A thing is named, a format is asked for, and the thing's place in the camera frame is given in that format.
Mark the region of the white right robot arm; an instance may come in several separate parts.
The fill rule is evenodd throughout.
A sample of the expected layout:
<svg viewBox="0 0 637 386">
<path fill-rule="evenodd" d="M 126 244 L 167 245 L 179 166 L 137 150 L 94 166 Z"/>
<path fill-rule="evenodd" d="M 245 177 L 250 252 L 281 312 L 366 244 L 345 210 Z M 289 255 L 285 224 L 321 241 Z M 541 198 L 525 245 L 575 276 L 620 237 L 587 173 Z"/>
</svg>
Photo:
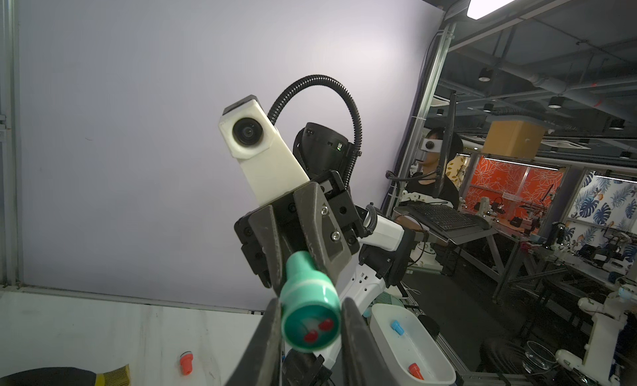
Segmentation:
<svg viewBox="0 0 637 386">
<path fill-rule="evenodd" d="M 292 147 L 285 144 L 275 122 L 312 86 L 343 99 L 352 140 L 310 124 Z M 229 384 L 320 385 L 335 358 L 347 385 L 394 384 L 363 312 L 404 275 L 415 235 L 352 201 L 363 127 L 348 90 L 326 75 L 306 76 L 269 111 L 252 95 L 226 107 L 219 127 L 257 200 L 235 232 L 251 269 L 276 295 Z"/>
</svg>

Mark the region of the green stamp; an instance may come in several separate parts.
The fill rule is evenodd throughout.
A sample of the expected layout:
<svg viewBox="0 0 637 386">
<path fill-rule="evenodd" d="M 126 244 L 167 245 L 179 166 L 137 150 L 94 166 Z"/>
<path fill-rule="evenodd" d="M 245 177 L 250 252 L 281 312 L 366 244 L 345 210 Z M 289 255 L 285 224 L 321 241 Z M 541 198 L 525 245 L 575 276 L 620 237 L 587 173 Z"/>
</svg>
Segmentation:
<svg viewBox="0 0 637 386">
<path fill-rule="evenodd" d="M 280 302 L 286 343 L 301 353 L 330 347 L 341 331 L 341 302 L 334 284 L 307 251 L 289 257 L 285 274 Z"/>
</svg>

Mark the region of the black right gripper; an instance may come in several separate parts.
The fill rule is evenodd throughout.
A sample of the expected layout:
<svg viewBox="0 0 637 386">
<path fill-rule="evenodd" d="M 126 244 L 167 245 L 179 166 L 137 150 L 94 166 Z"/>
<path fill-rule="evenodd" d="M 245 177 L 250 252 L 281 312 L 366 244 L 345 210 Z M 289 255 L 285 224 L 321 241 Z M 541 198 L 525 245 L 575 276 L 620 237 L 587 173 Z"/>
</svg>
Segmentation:
<svg viewBox="0 0 637 386">
<path fill-rule="evenodd" d="M 266 288 L 280 294 L 285 264 L 307 251 L 315 268 L 333 284 L 368 235 L 368 211 L 353 203 L 349 189 L 334 170 L 239 218 L 234 231 L 252 272 Z M 363 315 L 352 298 L 341 308 L 344 385 L 397 385 Z M 227 386 L 280 385 L 282 305 L 268 304 Z"/>
</svg>

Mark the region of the red stamp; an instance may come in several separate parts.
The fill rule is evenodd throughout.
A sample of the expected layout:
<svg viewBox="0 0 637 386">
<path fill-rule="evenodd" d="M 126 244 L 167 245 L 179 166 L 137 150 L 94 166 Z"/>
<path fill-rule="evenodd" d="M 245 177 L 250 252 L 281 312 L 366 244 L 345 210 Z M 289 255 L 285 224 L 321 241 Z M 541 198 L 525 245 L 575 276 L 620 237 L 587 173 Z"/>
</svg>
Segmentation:
<svg viewBox="0 0 637 386">
<path fill-rule="evenodd" d="M 192 351 L 186 351 L 179 358 L 179 365 L 183 376 L 192 374 L 194 354 Z"/>
</svg>

